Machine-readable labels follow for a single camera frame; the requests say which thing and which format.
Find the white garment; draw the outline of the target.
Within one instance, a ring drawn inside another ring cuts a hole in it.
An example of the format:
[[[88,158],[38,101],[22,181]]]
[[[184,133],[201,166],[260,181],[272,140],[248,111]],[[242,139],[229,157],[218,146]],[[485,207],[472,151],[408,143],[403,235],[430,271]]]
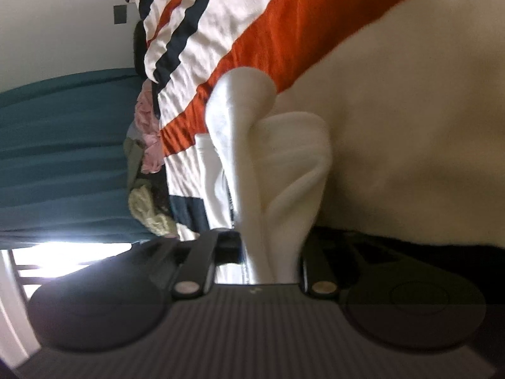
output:
[[[241,234],[253,284],[298,280],[332,166],[324,120],[300,111],[272,116],[276,97],[267,74],[233,69],[209,98],[207,133],[195,137],[207,220]]]

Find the dark clothes pile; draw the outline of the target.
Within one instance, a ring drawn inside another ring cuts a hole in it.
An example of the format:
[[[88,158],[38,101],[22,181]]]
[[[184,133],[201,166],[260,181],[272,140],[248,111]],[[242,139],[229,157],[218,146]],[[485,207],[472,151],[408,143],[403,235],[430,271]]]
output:
[[[165,166],[157,159],[155,149],[146,144],[135,122],[128,127],[123,151],[127,161],[128,193],[144,187],[150,193],[153,210],[157,214],[172,216]]]

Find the light green knitted cloth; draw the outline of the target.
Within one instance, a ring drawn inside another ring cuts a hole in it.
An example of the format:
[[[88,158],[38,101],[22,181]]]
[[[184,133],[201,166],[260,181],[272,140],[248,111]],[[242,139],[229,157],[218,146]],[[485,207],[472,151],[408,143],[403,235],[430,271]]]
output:
[[[128,208],[133,218],[152,234],[161,237],[178,235],[175,221],[155,206],[153,195],[147,185],[130,191]]]

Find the pink crumpled garment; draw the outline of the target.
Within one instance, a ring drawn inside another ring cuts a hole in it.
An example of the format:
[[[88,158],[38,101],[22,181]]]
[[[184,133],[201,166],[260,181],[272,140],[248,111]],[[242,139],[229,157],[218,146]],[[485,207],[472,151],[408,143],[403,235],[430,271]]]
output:
[[[159,119],[154,113],[152,82],[145,80],[134,109],[134,123],[144,146],[141,172],[156,174],[163,166]]]

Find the teal curtain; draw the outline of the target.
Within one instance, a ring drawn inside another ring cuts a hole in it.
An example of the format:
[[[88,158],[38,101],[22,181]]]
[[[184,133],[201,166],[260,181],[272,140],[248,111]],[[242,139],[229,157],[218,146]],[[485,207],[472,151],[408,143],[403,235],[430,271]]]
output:
[[[108,69],[2,93],[2,249],[151,238],[128,208],[123,151],[141,86]]]

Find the striped white orange black blanket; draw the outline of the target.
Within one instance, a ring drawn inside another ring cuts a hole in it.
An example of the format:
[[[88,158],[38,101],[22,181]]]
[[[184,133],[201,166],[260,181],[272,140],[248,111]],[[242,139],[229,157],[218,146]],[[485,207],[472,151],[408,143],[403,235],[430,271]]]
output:
[[[134,0],[171,193],[199,198],[218,79],[276,84],[273,114],[329,126],[332,227],[504,243],[504,0]]]

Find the window with dark frame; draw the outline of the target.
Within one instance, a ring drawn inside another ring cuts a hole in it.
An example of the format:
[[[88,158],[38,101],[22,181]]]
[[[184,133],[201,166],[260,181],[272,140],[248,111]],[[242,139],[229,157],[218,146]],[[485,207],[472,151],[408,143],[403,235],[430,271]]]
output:
[[[1,250],[24,302],[47,281],[72,274],[94,263],[129,251],[131,243],[71,243],[48,241]]]

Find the dark wall switch plate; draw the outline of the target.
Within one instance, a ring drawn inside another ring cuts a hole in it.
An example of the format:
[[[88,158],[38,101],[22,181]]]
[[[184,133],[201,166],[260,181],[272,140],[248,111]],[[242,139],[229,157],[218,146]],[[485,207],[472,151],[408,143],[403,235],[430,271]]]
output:
[[[113,23],[115,25],[126,24],[128,22],[128,6],[119,4],[113,6]]]

